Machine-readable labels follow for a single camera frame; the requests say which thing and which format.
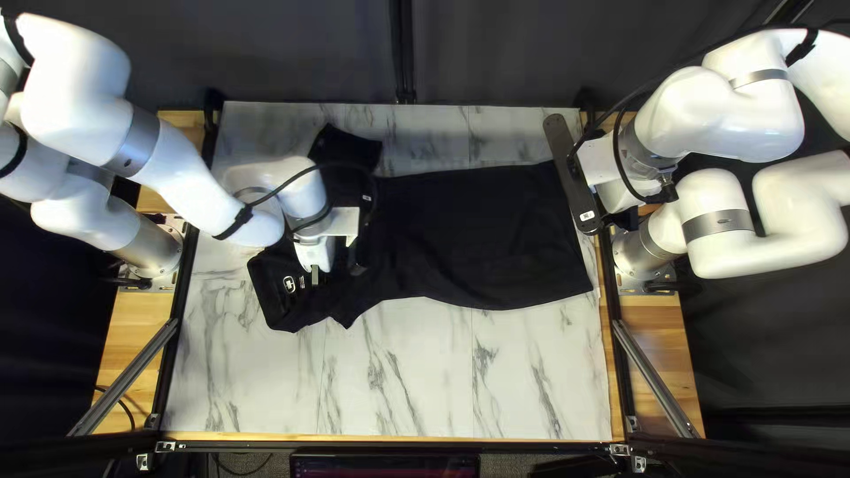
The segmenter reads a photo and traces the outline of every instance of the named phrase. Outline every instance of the black fabric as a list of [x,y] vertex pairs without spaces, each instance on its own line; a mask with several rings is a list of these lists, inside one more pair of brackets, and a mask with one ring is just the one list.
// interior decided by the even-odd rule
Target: black fabric
[[[386,178],[378,185],[382,201],[357,249],[340,244],[318,287],[289,242],[248,262],[271,328],[295,332],[328,316],[350,327],[386,299],[510,310],[592,289],[552,162]],[[349,253],[365,259],[367,270],[351,275]],[[288,293],[285,281],[297,291]]]
[[[307,157],[316,164],[345,161],[374,170],[382,148],[381,141],[354,136],[327,123],[316,135]],[[359,206],[364,201],[362,191],[368,190],[368,181],[363,174],[336,168],[324,169],[321,174],[334,206]]]

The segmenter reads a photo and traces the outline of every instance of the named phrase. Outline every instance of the gray marble vein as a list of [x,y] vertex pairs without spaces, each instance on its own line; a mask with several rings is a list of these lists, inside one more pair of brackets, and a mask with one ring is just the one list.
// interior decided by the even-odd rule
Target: gray marble vein
[[[213,175],[306,155],[330,122],[383,142],[379,173],[549,159],[543,118],[570,109],[490,106],[225,105]],[[334,321],[270,330],[246,263],[259,252],[201,234],[164,425],[345,435],[608,440],[597,290],[522,310],[389,300],[346,330]]]
[[345,330],[325,321],[319,433],[472,436],[471,311],[387,300]]

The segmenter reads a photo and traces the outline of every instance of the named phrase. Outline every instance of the mounting plate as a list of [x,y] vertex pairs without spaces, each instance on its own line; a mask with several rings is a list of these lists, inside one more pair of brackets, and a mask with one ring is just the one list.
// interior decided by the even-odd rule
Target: mounting plate
[[[177,242],[180,243],[182,248],[183,236],[186,232],[185,228],[188,223],[182,216],[177,214],[163,214],[163,216],[165,216],[165,224],[158,224],[158,226],[165,230],[168,234],[171,234],[174,239],[177,239]],[[158,276],[150,279],[151,285],[149,289],[140,289],[133,286],[120,286],[118,290],[121,292],[132,293],[174,293],[174,288],[177,287],[178,272],[180,272],[179,266],[164,276]],[[123,264],[121,266],[121,269],[118,270],[118,276],[126,277],[128,279],[141,278],[141,276],[134,274],[133,269],[127,264]]]

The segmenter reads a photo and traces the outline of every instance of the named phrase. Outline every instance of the black t-shirt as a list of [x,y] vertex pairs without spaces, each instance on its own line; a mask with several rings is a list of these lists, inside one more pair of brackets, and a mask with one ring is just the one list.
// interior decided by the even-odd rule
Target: black t-shirt
[[[380,202],[333,270],[311,286],[284,239],[248,262],[266,322],[296,332],[332,317],[350,327],[386,299],[429,297],[484,310],[545,304],[592,289],[552,162],[378,179]],[[365,266],[352,275],[356,262]]]

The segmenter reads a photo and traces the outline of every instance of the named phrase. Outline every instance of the black strap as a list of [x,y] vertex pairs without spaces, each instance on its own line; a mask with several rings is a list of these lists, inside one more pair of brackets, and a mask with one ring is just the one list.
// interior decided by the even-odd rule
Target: black strap
[[12,45],[18,51],[20,58],[27,65],[32,65],[32,61],[34,60],[32,54],[30,54],[30,50],[26,49],[24,38],[18,31],[18,14],[10,13],[8,9],[3,9],[3,22],[6,24],[8,39],[12,41]]
[[254,213],[252,212],[253,208],[250,204],[246,204],[244,208],[239,210],[239,213],[236,214],[236,217],[233,218],[233,224],[230,225],[227,229],[224,230],[221,234],[217,236],[213,236],[213,239],[218,239],[219,241],[223,241],[228,237],[232,236],[234,232],[238,231],[243,224],[251,220],[254,217]]
[[24,161],[24,156],[26,156],[26,133],[24,133],[23,129],[15,125],[12,125],[12,128],[18,132],[18,150],[14,152],[12,161],[9,161],[6,166],[0,168],[0,179],[9,176]]
[[788,56],[785,57],[785,66],[794,65],[797,61],[805,58],[808,52],[812,51],[814,48],[814,39],[817,37],[817,28],[807,28],[806,37],[803,38],[802,43],[795,46],[794,49],[788,53]]

